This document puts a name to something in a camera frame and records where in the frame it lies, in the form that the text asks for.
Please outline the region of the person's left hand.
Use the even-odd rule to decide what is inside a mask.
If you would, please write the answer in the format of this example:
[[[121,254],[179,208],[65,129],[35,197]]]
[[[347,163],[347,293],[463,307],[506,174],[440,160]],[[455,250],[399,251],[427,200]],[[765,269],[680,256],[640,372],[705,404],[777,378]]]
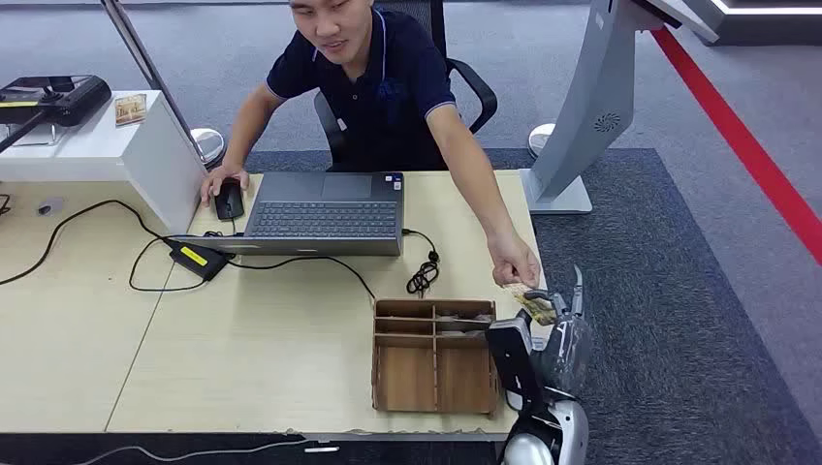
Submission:
[[[493,263],[492,278],[499,286],[520,283],[531,289],[540,284],[541,265],[515,230],[493,232],[487,237]]]

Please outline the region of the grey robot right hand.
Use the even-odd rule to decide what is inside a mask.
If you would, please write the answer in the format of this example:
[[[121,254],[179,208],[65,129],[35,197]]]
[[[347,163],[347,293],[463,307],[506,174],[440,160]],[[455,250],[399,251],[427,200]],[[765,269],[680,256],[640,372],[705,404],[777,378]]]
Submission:
[[[549,300],[555,312],[553,329],[544,349],[539,353],[546,386],[567,396],[577,396],[585,382],[592,348],[592,329],[585,319],[584,279],[574,264],[576,284],[571,305],[567,306],[560,293],[545,290],[524,293],[527,302]]]

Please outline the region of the person's right hand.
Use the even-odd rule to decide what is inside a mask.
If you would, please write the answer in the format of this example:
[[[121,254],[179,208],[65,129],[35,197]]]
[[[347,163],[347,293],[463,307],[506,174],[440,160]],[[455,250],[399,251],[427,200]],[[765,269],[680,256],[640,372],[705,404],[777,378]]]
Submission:
[[[209,206],[210,199],[219,195],[221,186],[227,179],[236,180],[242,190],[248,189],[249,174],[242,166],[221,165],[212,170],[202,183],[200,191],[202,206]]]

